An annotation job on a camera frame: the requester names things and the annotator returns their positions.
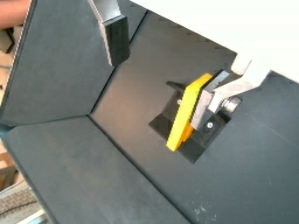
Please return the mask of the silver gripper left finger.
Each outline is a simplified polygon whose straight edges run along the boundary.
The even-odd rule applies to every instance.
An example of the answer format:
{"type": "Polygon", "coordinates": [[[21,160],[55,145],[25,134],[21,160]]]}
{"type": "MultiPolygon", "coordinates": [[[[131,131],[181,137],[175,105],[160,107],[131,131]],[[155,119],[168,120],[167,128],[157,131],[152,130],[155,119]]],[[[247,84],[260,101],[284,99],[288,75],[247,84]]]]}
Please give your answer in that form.
{"type": "Polygon", "coordinates": [[[117,0],[88,0],[104,39],[107,60],[112,67],[129,57],[127,16],[121,14],[117,0]]]}

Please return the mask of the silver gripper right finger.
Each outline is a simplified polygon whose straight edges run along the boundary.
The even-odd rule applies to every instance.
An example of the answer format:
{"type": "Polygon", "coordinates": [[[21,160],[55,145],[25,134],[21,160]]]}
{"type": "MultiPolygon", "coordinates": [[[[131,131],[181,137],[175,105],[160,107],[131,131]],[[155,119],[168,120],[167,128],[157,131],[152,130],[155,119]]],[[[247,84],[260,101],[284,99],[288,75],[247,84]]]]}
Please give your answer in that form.
{"type": "Polygon", "coordinates": [[[221,71],[204,86],[192,113],[191,126],[197,130],[220,109],[232,113],[240,104],[236,95],[257,88],[268,73],[267,67],[239,54],[232,62],[231,72],[221,71]]]}

